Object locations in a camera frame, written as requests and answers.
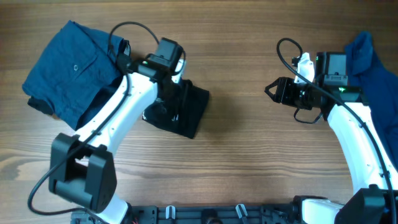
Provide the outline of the black t-shirt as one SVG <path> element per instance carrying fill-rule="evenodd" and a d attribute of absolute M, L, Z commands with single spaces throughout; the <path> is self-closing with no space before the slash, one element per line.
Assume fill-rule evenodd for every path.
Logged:
<path fill-rule="evenodd" d="M 191 80 L 180 80 L 171 98 L 156 100 L 142 119 L 156 128 L 193 139 L 206 110 L 210 92 Z"/>

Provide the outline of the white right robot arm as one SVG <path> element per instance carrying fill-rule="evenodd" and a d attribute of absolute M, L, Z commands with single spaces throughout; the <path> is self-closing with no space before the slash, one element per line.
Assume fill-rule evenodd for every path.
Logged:
<path fill-rule="evenodd" d="M 320 52 L 293 58 L 295 78 L 265 87 L 276 103 L 297 110 L 320 109 L 339 140 L 353 183 L 344 205 L 319 197 L 296 197 L 292 218 L 299 223 L 397 223 L 397 171 L 385 152 L 364 91 L 351 86 L 346 55 Z"/>

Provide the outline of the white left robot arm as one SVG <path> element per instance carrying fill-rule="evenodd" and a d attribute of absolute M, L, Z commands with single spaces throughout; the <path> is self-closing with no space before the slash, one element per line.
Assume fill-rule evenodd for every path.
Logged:
<path fill-rule="evenodd" d="M 59 134 L 52 143 L 49 191 L 77 204 L 102 223 L 128 223 L 131 206 L 116 195 L 114 156 L 140 115 L 154 103 L 179 109 L 185 52 L 163 38 L 154 54 L 133 60 L 118 54 L 123 80 L 99 113 L 72 136 Z"/>

